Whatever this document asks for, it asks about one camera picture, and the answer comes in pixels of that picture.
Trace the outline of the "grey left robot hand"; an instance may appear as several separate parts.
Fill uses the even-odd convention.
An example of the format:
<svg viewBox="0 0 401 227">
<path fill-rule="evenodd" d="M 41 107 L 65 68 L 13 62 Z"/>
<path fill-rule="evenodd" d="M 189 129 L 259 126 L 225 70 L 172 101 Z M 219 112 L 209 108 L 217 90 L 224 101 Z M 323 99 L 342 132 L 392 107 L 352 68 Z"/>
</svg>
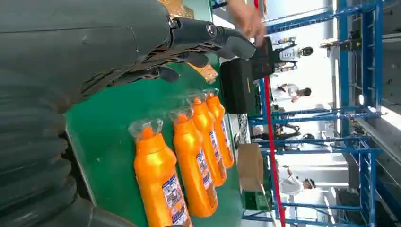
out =
<svg viewBox="0 0 401 227">
<path fill-rule="evenodd" d="M 64 113 L 106 88 L 175 82 L 170 62 L 208 64 L 208 53 L 249 59 L 255 45 L 209 21 L 171 17 L 156 0 L 3 0 L 0 108 Z"/>
</svg>

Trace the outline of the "person's right hand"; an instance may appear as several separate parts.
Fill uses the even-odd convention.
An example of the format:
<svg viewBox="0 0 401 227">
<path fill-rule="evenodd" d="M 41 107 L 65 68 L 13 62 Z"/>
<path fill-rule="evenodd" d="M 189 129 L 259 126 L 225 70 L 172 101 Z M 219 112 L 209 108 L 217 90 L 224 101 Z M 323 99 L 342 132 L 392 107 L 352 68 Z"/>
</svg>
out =
<svg viewBox="0 0 401 227">
<path fill-rule="evenodd" d="M 265 28 L 259 10 L 243 0 L 228 0 L 227 6 L 243 35 L 246 38 L 254 38 L 256 46 L 262 46 Z"/>
</svg>

